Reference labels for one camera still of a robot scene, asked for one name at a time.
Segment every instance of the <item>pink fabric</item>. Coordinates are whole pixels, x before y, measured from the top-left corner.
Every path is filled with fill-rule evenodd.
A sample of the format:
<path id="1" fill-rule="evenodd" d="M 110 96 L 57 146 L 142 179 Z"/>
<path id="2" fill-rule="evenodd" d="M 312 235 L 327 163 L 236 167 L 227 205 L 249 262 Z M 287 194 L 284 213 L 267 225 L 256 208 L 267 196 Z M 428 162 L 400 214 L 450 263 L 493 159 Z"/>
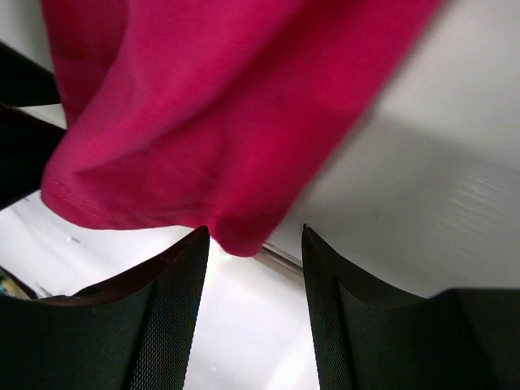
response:
<path id="1" fill-rule="evenodd" d="M 440 0 L 42 0 L 69 133 L 46 205 L 258 251 Z"/>

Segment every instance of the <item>stitched seam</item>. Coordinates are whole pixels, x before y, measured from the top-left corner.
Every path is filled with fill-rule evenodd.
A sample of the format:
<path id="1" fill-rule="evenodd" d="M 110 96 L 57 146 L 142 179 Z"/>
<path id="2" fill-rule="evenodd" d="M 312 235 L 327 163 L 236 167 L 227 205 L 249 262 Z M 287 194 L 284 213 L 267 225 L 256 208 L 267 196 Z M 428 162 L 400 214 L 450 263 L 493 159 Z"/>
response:
<path id="1" fill-rule="evenodd" d="M 237 221 L 237 223 L 240 225 L 240 229 L 243 231 L 242 236 L 249 236 L 251 239 L 260 239 L 263 240 L 265 237 L 264 235 L 258 235 L 257 233 L 251 232 L 247 225 L 242 221 L 240 218 L 237 218 L 235 216 L 230 216 L 226 213 L 223 213 L 219 208 L 210 205 L 191 205 L 191 206 L 180 206 L 180 207 L 143 207 L 140 209 L 132 208 L 132 207 L 126 207 L 126 206 L 118 206 L 118 207 L 101 207 L 93 205 L 83 199 L 78 198 L 76 195 L 74 195 L 71 190 L 65 185 L 57 181 L 49 172 L 46 172 L 47 176 L 51 179 L 53 184 L 58 185 L 64 192 L 67 193 L 70 197 L 66 197 L 65 195 L 61 194 L 59 191 L 57 191 L 55 188 L 48 188 L 48 190 L 53 193 L 55 196 L 59 197 L 60 199 L 63 199 L 65 202 L 77 207 L 78 209 L 84 211 L 85 213 L 92 215 L 93 217 L 96 217 L 98 219 L 105 219 L 104 216 L 100 215 L 102 211 L 131 211 L 134 214 L 138 214 L 139 216 L 143 216 L 143 214 L 146 214 L 150 211 L 157 211 L 161 213 L 162 216 L 174 216 L 174 215 L 182 215 L 185 214 L 191 210 L 196 209 L 211 209 L 214 213 L 218 215 L 218 217 L 229 217 L 233 218 Z M 82 203 L 85 206 L 91 207 L 95 210 L 87 210 L 84 206 L 79 205 L 77 202 Z"/>

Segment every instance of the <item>pink shirt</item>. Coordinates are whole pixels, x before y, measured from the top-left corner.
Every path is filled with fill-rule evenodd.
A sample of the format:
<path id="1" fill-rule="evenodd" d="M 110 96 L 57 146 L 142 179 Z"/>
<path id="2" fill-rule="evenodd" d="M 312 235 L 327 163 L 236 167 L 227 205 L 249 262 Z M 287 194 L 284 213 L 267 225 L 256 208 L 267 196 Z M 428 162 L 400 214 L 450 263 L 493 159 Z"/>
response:
<path id="1" fill-rule="evenodd" d="M 441 0 L 41 0 L 80 226 L 207 225 L 256 253 Z"/>

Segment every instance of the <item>black strap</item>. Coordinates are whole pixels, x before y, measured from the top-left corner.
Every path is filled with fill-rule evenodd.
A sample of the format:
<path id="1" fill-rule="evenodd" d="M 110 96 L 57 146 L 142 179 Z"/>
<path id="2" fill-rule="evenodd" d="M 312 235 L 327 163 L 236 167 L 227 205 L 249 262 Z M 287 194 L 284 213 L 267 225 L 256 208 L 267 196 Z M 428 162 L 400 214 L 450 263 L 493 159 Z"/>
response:
<path id="1" fill-rule="evenodd" d="M 0 42 L 0 103 L 13 107 L 58 104 L 54 75 Z"/>

